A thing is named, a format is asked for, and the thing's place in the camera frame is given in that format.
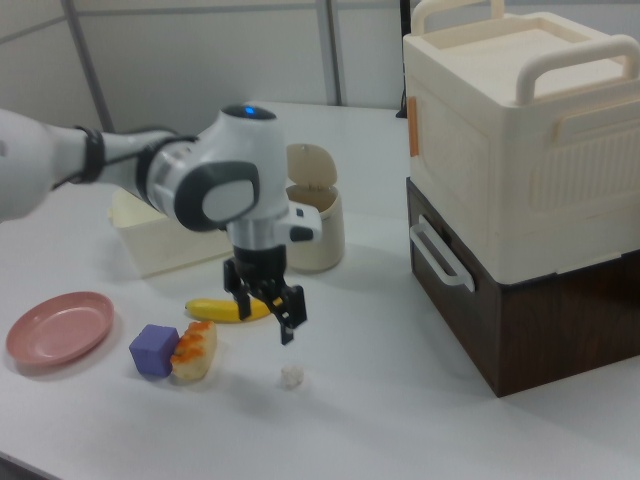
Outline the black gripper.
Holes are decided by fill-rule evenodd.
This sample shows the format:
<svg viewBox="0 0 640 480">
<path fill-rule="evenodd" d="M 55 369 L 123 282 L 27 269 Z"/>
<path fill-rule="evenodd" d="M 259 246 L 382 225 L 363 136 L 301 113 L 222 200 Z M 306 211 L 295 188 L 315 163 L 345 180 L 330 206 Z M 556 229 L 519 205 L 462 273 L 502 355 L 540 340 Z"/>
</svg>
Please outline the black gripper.
<svg viewBox="0 0 640 480">
<path fill-rule="evenodd" d="M 253 296 L 281 295 L 273 303 L 272 313 L 280 324 L 282 345 L 290 343 L 294 331 L 307 320 L 304 290 L 298 285 L 286 287 L 286 267 L 286 247 L 283 245 L 264 250 L 235 247 L 233 259 L 226 260 L 223 265 L 224 289 L 233 296 L 240 321 L 252 313 L 248 289 Z"/>
</svg>

